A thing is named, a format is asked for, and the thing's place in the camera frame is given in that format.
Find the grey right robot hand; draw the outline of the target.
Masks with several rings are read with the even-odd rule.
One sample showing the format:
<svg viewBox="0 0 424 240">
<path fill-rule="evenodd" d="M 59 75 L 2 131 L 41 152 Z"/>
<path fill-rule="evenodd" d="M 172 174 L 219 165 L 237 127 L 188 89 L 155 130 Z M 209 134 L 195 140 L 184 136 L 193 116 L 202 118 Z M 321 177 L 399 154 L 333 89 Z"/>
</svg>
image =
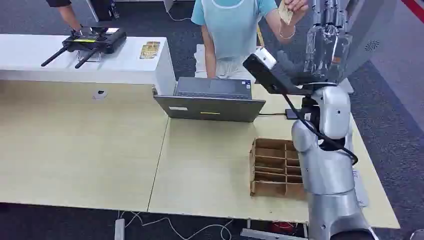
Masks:
<svg viewBox="0 0 424 240">
<path fill-rule="evenodd" d="M 347 11 L 339 0 L 315 0 L 312 10 L 304 62 L 292 62 L 282 50 L 277 52 L 277 62 L 295 86 L 338 85 L 344 79 L 353 38 L 347 31 Z"/>
</svg>

